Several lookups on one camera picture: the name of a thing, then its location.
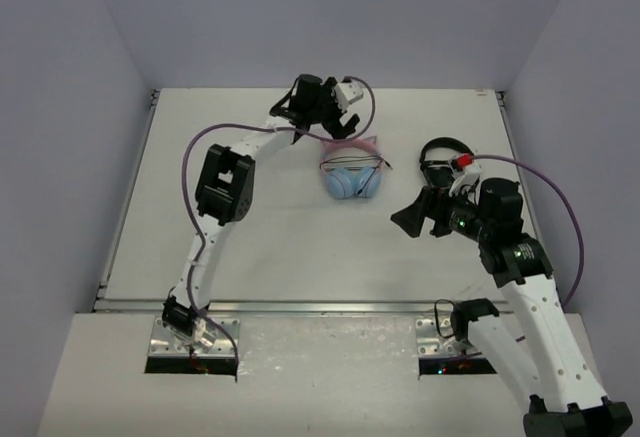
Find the pink blue cat-ear headphones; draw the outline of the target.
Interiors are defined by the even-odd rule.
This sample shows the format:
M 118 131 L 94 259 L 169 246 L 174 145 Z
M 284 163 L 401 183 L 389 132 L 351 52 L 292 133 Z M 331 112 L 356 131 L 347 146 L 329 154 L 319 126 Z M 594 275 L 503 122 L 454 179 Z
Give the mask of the pink blue cat-ear headphones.
M 327 192 L 336 200 L 373 198 L 387 161 L 378 148 L 378 136 L 346 143 L 322 143 L 318 168 Z

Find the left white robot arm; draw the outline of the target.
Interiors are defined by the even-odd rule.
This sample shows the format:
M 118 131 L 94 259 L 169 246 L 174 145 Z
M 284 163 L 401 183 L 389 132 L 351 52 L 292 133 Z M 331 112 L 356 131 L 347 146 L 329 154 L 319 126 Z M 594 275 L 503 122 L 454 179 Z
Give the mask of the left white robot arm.
M 364 97 L 353 78 L 302 74 L 269 110 L 264 124 L 215 124 L 200 131 L 187 145 L 181 164 L 181 190 L 188 218 L 195 231 L 185 268 L 169 291 L 163 324 L 179 338 L 194 343 L 208 328 L 205 312 L 210 302 L 213 272 L 225 241 L 251 207 L 257 165 L 320 125 L 328 140 L 345 140 L 356 133 L 359 117 L 343 116 Z M 231 145 L 213 144 L 205 154 L 194 195 L 190 196 L 187 170 L 196 143 L 218 129 L 241 129 L 248 134 Z

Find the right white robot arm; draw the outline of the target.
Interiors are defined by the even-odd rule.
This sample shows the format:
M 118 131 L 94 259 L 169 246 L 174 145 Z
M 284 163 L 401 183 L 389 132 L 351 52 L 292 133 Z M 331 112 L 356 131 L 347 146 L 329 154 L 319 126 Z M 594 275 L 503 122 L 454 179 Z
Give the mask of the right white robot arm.
M 518 183 L 489 178 L 478 201 L 425 186 L 390 219 L 412 238 L 431 220 L 434 237 L 458 233 L 474 241 L 480 261 L 522 329 L 511 336 L 488 299 L 454 305 L 454 337 L 479 350 L 523 413 L 528 436 L 621 436 L 633 424 L 628 405 L 612 400 L 572 332 L 541 243 L 525 233 Z

